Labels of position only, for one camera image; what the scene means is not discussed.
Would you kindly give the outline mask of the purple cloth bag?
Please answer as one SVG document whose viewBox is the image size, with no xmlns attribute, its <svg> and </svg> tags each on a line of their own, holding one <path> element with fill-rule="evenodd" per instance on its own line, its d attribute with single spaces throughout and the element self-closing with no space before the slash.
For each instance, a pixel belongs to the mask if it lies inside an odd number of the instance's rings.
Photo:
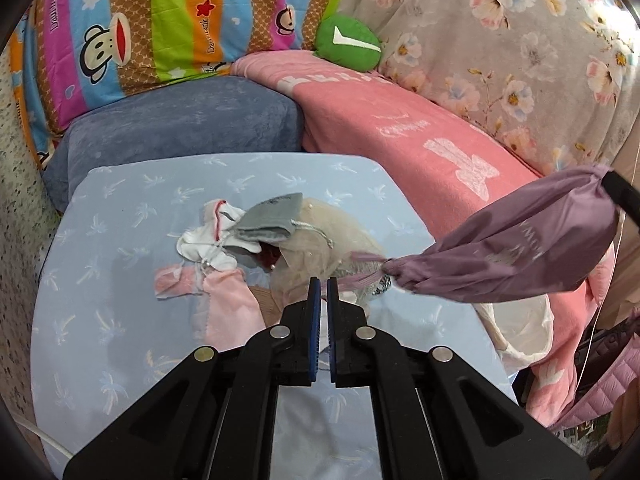
<svg viewBox="0 0 640 480">
<path fill-rule="evenodd" d="M 618 209 L 606 187 L 618 178 L 603 165 L 556 172 L 472 214 L 420 254 L 355 252 L 352 260 L 377 267 L 342 283 L 363 288 L 388 276 L 414 294 L 469 304 L 570 292 L 614 240 Z"/>
</svg>

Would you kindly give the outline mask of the white red-trimmed cloth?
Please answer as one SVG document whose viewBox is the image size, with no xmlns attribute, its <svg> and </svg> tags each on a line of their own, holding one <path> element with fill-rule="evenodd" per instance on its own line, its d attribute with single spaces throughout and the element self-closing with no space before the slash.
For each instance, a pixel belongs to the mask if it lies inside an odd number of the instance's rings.
<svg viewBox="0 0 640 480">
<path fill-rule="evenodd" d="M 184 260 L 216 271 L 235 269 L 237 252 L 258 255 L 262 251 L 258 242 L 242 240 L 233 232 L 244 214 L 226 200 L 210 200 L 203 208 L 203 223 L 178 237 L 176 251 Z"/>
</svg>

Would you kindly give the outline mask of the grey fabric pouch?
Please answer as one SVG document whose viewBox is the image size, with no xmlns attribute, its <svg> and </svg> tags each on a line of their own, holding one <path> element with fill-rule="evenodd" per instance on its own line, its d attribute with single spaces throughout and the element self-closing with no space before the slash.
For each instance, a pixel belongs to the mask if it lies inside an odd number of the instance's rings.
<svg viewBox="0 0 640 480">
<path fill-rule="evenodd" d="M 302 205 L 302 193 L 268 198 L 245 211 L 231 231 L 240 240 L 277 245 L 294 234 Z"/>
</svg>

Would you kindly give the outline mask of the pink cloth piece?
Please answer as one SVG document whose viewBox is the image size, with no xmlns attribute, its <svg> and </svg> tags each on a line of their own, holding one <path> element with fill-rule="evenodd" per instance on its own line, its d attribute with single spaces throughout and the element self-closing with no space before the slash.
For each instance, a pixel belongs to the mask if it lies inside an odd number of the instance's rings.
<svg viewBox="0 0 640 480">
<path fill-rule="evenodd" d="M 155 272 L 154 294 L 158 300 L 198 296 L 192 315 L 194 338 L 218 351 L 242 347 L 266 328 L 239 268 L 203 271 L 190 264 L 165 266 Z"/>
</svg>

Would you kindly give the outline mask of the white-lined trash bin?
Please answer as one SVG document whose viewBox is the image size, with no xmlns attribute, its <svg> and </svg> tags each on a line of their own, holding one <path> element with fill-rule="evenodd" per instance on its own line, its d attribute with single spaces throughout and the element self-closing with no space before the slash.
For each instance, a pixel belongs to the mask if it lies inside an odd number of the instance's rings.
<svg viewBox="0 0 640 480">
<path fill-rule="evenodd" d="M 473 307 L 509 376 L 548 356 L 554 315 L 547 295 Z"/>
</svg>

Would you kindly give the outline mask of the light blue palm-print cover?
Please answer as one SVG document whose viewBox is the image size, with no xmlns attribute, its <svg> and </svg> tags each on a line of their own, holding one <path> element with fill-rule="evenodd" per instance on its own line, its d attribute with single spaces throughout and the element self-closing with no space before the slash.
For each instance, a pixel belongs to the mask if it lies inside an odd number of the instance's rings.
<svg viewBox="0 0 640 480">
<path fill-rule="evenodd" d="M 76 188 L 41 274 L 32 322 L 37 426 L 76 453 L 197 346 L 197 296 L 157 300 L 155 270 L 179 263 L 177 237 L 223 198 L 242 209 L 301 192 L 343 209 L 395 257 L 434 240 L 376 162 L 303 153 L 208 155 L 92 170 Z M 446 344 L 511 400 L 473 307 L 392 287 L 371 324 L 408 347 Z M 381 479 L 367 389 L 318 382 L 279 396 L 270 479 Z"/>
</svg>

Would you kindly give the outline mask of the grey floral quilt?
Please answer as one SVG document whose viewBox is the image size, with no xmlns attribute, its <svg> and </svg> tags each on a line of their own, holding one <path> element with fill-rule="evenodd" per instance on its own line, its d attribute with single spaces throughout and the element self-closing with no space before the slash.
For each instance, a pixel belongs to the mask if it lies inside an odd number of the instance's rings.
<svg viewBox="0 0 640 480">
<path fill-rule="evenodd" d="M 639 115 L 639 26 L 623 0 L 342 0 L 380 73 L 541 174 L 609 164 Z"/>
</svg>

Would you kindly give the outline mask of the pink puffer jacket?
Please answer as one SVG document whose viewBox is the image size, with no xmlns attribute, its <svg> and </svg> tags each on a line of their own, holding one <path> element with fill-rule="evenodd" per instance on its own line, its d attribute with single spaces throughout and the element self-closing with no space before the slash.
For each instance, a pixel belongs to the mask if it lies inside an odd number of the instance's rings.
<svg viewBox="0 0 640 480">
<path fill-rule="evenodd" d="M 639 376 L 639 370 L 639 336 L 633 334 L 598 381 L 549 430 L 570 429 L 608 414 L 629 384 Z"/>
</svg>

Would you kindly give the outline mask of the pink towel blanket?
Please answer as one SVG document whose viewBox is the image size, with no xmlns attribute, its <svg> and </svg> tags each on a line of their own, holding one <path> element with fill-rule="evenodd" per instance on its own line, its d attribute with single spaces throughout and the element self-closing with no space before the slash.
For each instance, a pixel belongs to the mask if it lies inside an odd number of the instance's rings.
<svg viewBox="0 0 640 480">
<path fill-rule="evenodd" d="M 249 54 L 231 71 L 302 108 L 307 151 L 359 155 L 383 166 L 438 240 L 480 208 L 536 180 L 486 133 L 420 96 L 418 76 L 396 84 L 303 50 Z M 608 292 L 614 266 L 614 252 L 608 250 L 578 289 L 548 296 L 552 348 L 531 365 L 534 383 L 526 402 L 526 410 L 544 426 L 554 425 L 574 403 L 574 354 Z"/>
</svg>

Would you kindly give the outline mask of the blue-grey plush pillow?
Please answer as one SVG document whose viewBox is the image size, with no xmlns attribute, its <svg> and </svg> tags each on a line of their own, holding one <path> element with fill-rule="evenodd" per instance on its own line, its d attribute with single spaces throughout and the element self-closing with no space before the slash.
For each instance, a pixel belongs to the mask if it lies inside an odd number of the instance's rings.
<svg viewBox="0 0 640 480">
<path fill-rule="evenodd" d="M 74 119 L 43 181 L 62 212 L 90 170 L 192 155 L 298 152 L 303 128 L 300 106 L 257 82 L 238 76 L 188 80 Z"/>
</svg>

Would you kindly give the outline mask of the green round cushion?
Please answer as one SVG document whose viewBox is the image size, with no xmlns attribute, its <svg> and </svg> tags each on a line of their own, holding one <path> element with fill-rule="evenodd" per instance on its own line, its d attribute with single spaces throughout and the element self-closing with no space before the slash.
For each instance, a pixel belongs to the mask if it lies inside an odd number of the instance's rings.
<svg viewBox="0 0 640 480">
<path fill-rule="evenodd" d="M 349 16 L 334 14 L 323 20 L 314 40 L 318 58 L 365 73 L 382 58 L 381 41 L 365 24 Z"/>
</svg>

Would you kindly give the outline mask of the colourful monkey print pillow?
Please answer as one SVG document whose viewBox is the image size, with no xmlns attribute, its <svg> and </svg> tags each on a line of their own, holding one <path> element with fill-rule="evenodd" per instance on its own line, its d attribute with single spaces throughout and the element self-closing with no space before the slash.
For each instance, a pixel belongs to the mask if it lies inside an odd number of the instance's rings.
<svg viewBox="0 0 640 480">
<path fill-rule="evenodd" d="M 310 49 L 340 0 L 34 0 L 9 40 L 38 168 L 70 123 L 127 96 L 225 75 L 256 51 Z"/>
</svg>

